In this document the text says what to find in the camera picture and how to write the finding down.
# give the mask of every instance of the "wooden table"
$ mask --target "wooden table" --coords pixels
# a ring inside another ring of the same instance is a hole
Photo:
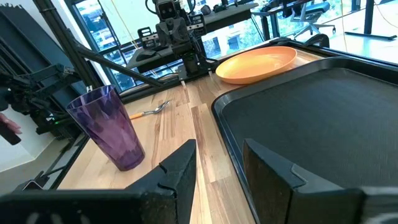
[[[298,51],[292,67],[320,57]],[[216,75],[177,86],[126,105],[127,112],[156,108],[159,114],[132,121],[145,150],[145,159],[133,170],[120,172],[89,140],[59,189],[123,189],[147,174],[188,139],[197,140],[197,181],[191,223],[254,223],[241,185],[216,126],[210,107],[221,94],[238,88]]]

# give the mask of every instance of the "blue chair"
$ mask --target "blue chair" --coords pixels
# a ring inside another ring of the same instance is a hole
[[[310,31],[311,35],[313,32],[320,34],[319,28],[321,27],[333,27],[333,33],[336,32],[336,27],[335,25],[326,25],[326,24],[315,24],[319,17],[327,12],[330,8],[330,4],[326,1],[318,4],[314,4],[314,1],[312,1],[312,4],[307,6],[307,4],[303,4],[301,13],[296,14],[295,11],[293,11],[293,16],[292,19],[290,20],[291,22],[307,22],[308,25],[301,28],[295,35],[294,39],[298,37],[299,35],[303,34],[306,31]]]

